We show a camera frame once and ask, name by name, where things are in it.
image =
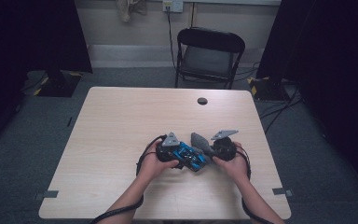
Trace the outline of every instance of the chair seat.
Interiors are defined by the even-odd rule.
[[[229,78],[232,61],[233,54],[230,52],[188,46],[181,70],[182,72]]]

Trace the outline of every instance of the person's right hand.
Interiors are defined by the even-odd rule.
[[[242,152],[241,143],[238,142],[233,142],[233,143],[237,147],[237,150],[239,152]],[[223,161],[215,156],[213,156],[212,159],[214,160],[214,162],[216,162],[216,164],[222,167],[223,170],[225,170],[225,172],[228,174],[228,176],[231,177],[234,181],[237,178],[248,179],[248,175],[247,175],[248,168],[246,166],[246,161],[243,159],[243,157],[240,154],[237,153],[234,159],[232,159],[231,161]]]
[[[157,158],[156,147],[159,141],[155,142],[150,148],[146,151],[144,161],[142,162],[141,170],[139,171],[138,176],[144,176],[150,181],[159,176],[164,170],[168,168],[173,168],[176,166],[179,161],[166,161],[162,162]]]

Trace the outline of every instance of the forearm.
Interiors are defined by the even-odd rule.
[[[137,176],[126,191],[109,207],[107,211],[112,211],[118,208],[130,206],[139,202],[144,194],[151,179],[142,176]],[[131,223],[136,210],[117,214],[112,217],[101,220],[98,224],[108,223]]]
[[[234,179],[234,182],[240,190],[246,207],[253,214],[274,224],[284,223],[278,214],[264,201],[247,178],[237,178]]]

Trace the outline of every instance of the black curtain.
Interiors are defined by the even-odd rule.
[[[92,73],[73,0],[0,0],[0,117],[33,70]]]
[[[260,66],[260,77],[300,83],[327,139],[358,173],[358,1],[282,0]]]

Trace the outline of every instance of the wooden table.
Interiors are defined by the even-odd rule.
[[[204,97],[207,105],[199,105]],[[89,90],[45,198],[42,218],[94,218],[135,178],[136,162],[155,137],[174,132],[190,145],[195,132],[210,139],[219,130],[241,142],[252,165],[251,181],[283,218],[291,216],[253,98],[248,91],[115,88]],[[247,219],[241,195],[215,164],[197,173],[169,169],[145,192],[135,219]]]

